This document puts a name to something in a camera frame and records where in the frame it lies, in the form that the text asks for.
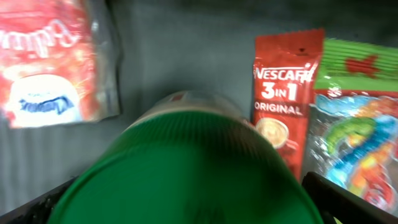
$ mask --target snack bag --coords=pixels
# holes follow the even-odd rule
[[[104,58],[112,40],[104,39],[104,18],[87,13],[88,2],[0,3],[0,107],[12,128],[118,113],[114,59]]]
[[[305,170],[398,215],[398,49],[326,40]]]
[[[254,124],[300,177],[308,104],[322,56],[324,31],[256,38]]]

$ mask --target coffee cup image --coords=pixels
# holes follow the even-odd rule
[[[274,118],[260,119],[256,124],[256,129],[275,149],[284,146],[289,138],[289,129],[287,126]]]

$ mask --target dark gray table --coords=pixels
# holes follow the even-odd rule
[[[0,126],[0,215],[80,174],[163,96],[211,90],[250,116],[254,38],[323,26],[329,37],[398,47],[397,6],[344,0],[113,0],[122,115],[97,124]]]

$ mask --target red logo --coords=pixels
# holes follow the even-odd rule
[[[346,69],[350,73],[361,72],[367,75],[369,78],[377,78],[374,74],[379,72],[380,69],[374,66],[374,62],[378,58],[377,55],[370,55],[363,60],[358,60],[356,58],[346,59]]]

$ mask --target green plastic bottle cap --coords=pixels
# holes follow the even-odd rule
[[[322,223],[272,146],[239,121],[163,114],[125,131],[50,224]]]

